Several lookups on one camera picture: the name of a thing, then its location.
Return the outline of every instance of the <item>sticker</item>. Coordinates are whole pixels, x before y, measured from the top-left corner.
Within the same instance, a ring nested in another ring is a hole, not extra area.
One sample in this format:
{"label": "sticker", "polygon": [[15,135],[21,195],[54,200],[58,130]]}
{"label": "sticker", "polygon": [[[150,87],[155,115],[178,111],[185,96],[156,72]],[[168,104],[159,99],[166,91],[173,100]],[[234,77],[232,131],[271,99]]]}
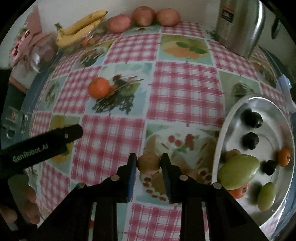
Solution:
{"label": "sticker", "polygon": [[220,19],[220,24],[218,28],[218,35],[227,40],[229,33],[231,31],[232,22],[233,22],[234,12],[226,7],[222,10],[222,16]]}

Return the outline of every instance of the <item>bunch of bananas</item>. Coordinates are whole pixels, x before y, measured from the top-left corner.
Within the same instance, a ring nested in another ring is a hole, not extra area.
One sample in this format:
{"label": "bunch of bananas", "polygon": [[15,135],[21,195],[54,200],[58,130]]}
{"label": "bunch of bananas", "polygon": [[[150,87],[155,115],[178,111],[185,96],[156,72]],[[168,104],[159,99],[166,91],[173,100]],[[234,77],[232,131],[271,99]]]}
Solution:
{"label": "bunch of bananas", "polygon": [[66,29],[63,29],[63,27],[59,23],[56,23],[55,26],[57,27],[57,46],[60,48],[68,47],[75,43],[77,40],[83,38],[100,24],[103,17],[107,13],[107,11],[103,10],[93,12]]}

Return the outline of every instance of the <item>tablecloth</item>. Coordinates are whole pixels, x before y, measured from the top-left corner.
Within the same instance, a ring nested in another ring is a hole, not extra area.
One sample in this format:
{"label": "tablecloth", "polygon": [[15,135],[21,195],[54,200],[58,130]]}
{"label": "tablecloth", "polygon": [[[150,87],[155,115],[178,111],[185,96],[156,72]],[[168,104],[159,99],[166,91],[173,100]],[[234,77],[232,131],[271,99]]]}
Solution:
{"label": "tablecloth", "polygon": [[[168,152],[172,162],[210,183],[219,130],[243,95],[266,95],[289,119],[278,76],[262,49],[256,46],[247,59],[212,35],[188,22],[132,27],[106,33],[95,46],[59,60],[34,108],[30,136],[79,123],[83,137],[68,144],[67,153],[28,169],[44,218],[78,182],[102,182],[130,153]],[[121,91],[110,99],[91,98],[88,85],[98,76]],[[117,206],[119,240],[179,240],[181,206],[169,203],[161,177],[137,173],[132,201]],[[267,237],[281,212],[262,228]],[[205,212],[204,220],[208,240]]]}

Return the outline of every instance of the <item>finger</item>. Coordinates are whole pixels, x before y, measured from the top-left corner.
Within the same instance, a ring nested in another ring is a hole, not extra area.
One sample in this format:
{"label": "finger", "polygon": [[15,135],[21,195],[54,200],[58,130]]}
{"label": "finger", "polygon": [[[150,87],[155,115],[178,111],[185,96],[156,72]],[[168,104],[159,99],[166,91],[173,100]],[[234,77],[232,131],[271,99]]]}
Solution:
{"label": "finger", "polygon": [[39,214],[39,209],[37,204],[35,203],[31,203],[31,202],[26,202],[25,206],[24,206],[24,211],[25,214],[29,217],[29,218],[34,218],[35,216],[37,216]]}
{"label": "finger", "polygon": [[30,222],[31,222],[32,224],[38,224],[38,223],[40,222],[40,216],[37,215],[37,216],[35,216],[34,218],[30,218]]}
{"label": "finger", "polygon": [[15,220],[17,220],[16,211],[6,206],[0,206],[0,213],[7,224],[13,223]]}
{"label": "finger", "polygon": [[31,186],[27,187],[27,195],[30,202],[35,203],[36,202],[36,193],[34,188]]}

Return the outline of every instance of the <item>silver oval plate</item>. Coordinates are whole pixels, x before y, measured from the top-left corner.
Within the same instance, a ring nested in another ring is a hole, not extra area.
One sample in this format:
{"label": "silver oval plate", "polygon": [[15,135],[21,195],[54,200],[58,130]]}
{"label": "silver oval plate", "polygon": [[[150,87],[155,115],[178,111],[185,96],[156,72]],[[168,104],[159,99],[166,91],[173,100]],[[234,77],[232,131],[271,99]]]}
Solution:
{"label": "silver oval plate", "polygon": [[[254,129],[245,125],[241,120],[241,115],[246,109],[256,111],[262,116],[261,127]],[[242,137],[249,132],[254,132],[259,137],[259,143],[254,150],[246,150],[241,144]],[[260,227],[276,214],[291,185],[295,161],[292,130],[282,111],[272,101],[262,95],[251,94],[241,98],[233,106],[219,134],[214,156],[212,183],[218,181],[218,170],[222,166],[221,155],[226,151],[238,149],[242,154],[257,157],[262,163],[263,161],[277,160],[277,153],[283,147],[288,147],[291,151],[289,164],[286,167],[277,166],[275,173],[271,176],[267,176],[259,169],[249,182],[249,190],[246,195],[237,200]],[[260,211],[251,192],[255,192],[259,184],[264,185],[267,182],[275,184],[276,199],[269,210]]]}

